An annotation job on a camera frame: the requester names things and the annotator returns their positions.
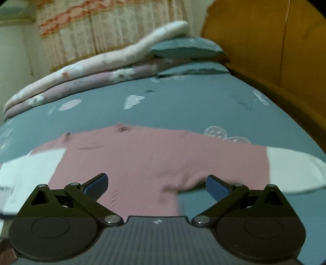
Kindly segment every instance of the wall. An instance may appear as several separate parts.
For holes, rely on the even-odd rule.
[[[37,25],[0,26],[0,106],[26,85],[49,74]]]
[[[3,109],[0,107],[0,125],[3,124],[4,116],[3,116]]]
[[[206,10],[215,0],[188,0],[192,11],[192,27],[195,36],[200,36],[205,22]]]

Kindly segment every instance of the white sleeve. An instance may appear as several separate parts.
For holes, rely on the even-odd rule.
[[[0,186],[11,187],[3,207],[4,214],[17,214],[38,184],[48,184],[66,149],[59,148],[27,155],[4,163]]]
[[[300,193],[326,187],[326,163],[312,155],[267,147],[270,183],[284,193]]]

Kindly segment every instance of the blue gripper pad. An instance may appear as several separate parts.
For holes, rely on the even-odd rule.
[[[206,190],[216,202],[224,199],[230,194],[230,189],[221,183],[217,182],[211,176],[206,178]]]
[[[108,189],[109,187],[109,178],[105,174],[99,179],[89,184],[84,189],[84,194],[91,197],[93,200],[97,201]]]

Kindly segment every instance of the folded blanket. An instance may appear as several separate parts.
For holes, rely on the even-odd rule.
[[[120,124],[64,134],[28,158],[5,163],[0,186],[14,187],[4,211],[17,212],[37,184],[62,189],[102,172],[109,188],[98,202],[125,221],[130,215],[179,215],[178,191],[195,187],[209,174],[250,189],[273,183],[287,193],[326,185],[326,164],[302,152]]]
[[[99,54],[91,58],[81,60],[72,65],[63,67],[42,79],[24,87],[11,97],[4,106],[6,112],[12,106],[33,97],[60,83],[76,79],[78,77],[94,73],[120,68],[134,64],[150,54],[150,47],[160,41],[172,39],[187,34],[188,23],[186,21],[170,22],[155,29],[151,34],[139,40],[137,43],[121,50]]]
[[[191,59],[154,58],[126,68],[97,73],[68,81],[12,106],[7,110],[4,118],[7,120],[36,106],[44,105],[72,94],[124,81],[154,76],[160,71],[188,62],[191,62]]]

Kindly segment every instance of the ribbed surface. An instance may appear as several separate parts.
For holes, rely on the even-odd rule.
[[[206,179],[206,190],[217,202],[230,194],[230,190],[227,187],[224,187],[211,177]]]
[[[42,263],[23,258],[14,263],[23,264]],[[254,265],[233,257],[217,243],[210,230],[193,227],[184,217],[131,217],[121,227],[105,229],[94,246],[78,257],[51,264]],[[299,265],[296,261],[278,263],[296,264]]]
[[[107,175],[103,175],[98,180],[88,185],[84,193],[97,201],[108,189],[109,179]]]

